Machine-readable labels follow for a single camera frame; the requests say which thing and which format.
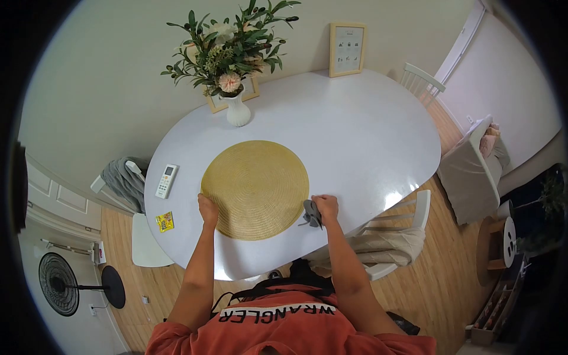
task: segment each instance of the air conditioner remote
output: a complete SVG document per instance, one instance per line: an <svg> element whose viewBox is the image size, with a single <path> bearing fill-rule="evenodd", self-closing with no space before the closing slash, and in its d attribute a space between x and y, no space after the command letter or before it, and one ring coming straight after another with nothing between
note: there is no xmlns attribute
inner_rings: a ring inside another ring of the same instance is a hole
<svg viewBox="0 0 568 355"><path fill-rule="evenodd" d="M166 168L164 169L164 173L162 174L162 178L158 183L158 189L156 190L156 196L160 198L168 198L168 193L170 192L170 188L172 187L172 182L174 177L176 176L178 166L167 164Z"/></svg>

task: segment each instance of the framed poster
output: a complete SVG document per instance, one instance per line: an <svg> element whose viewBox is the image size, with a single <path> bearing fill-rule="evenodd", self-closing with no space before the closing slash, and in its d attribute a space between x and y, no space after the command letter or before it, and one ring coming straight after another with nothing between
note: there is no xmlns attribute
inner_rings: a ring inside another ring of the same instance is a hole
<svg viewBox="0 0 568 355"><path fill-rule="evenodd" d="M363 71L367 47L367 25L332 22L329 24L329 77Z"/></svg>
<svg viewBox="0 0 568 355"><path fill-rule="evenodd" d="M252 99L253 97L257 97L260 95L260 92L258 92L258 81L256 80L256 77L244 79L243 85L245 86L243 101ZM219 112L229 107L229 105L223 102L221 96L219 95L215 95L213 97L208 96L207 103L209 104L209 108L211 109L212 113Z"/></svg>

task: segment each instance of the table top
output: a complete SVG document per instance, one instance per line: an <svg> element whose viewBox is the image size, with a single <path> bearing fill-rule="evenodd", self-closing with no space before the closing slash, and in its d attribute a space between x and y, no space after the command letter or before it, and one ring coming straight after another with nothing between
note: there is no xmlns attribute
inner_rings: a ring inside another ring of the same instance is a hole
<svg viewBox="0 0 568 355"><path fill-rule="evenodd" d="M152 157L144 194L148 224L183 268L203 225L197 204L203 173L234 144L269 140L291 149L306 167L310 196L337 196L345 233L416 190L440 163L440 138L424 106L371 70L336 78L322 70L271 81L245 104L252 117L240 128L227 122L226 110L195 109L172 127ZM179 169L169 197L161 199L155 193L166 164ZM154 218L169 211L174 229L160 233ZM256 241L215 231L215 279L259 275L327 244L325 229L297 226L301 222L300 217L279 235Z"/></svg>

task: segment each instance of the fan grille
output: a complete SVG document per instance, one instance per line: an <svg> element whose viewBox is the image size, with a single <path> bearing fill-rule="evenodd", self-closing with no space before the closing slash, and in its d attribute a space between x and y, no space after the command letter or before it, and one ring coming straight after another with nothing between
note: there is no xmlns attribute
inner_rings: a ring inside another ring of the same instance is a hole
<svg viewBox="0 0 568 355"><path fill-rule="evenodd" d="M76 288L75 274L67 261L57 253L47 253L39 262L38 273L41 290L49 305L62 316L75 314L79 307L79 290ZM58 283L66 287L58 289Z"/></svg>

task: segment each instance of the person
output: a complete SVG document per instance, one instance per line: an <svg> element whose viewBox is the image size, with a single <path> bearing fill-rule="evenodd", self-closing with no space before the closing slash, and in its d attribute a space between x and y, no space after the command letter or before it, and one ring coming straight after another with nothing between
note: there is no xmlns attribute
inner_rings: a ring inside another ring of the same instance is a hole
<svg viewBox="0 0 568 355"><path fill-rule="evenodd" d="M333 282L314 277L307 261L297 260L290 278L264 280L236 293L232 299L243 297L242 302L212 315L219 209L199 194L203 231L174 307L154 327L146 354L434 354L434 338L406 335L376 300L337 221L337 199L312 200L327 230Z"/></svg>

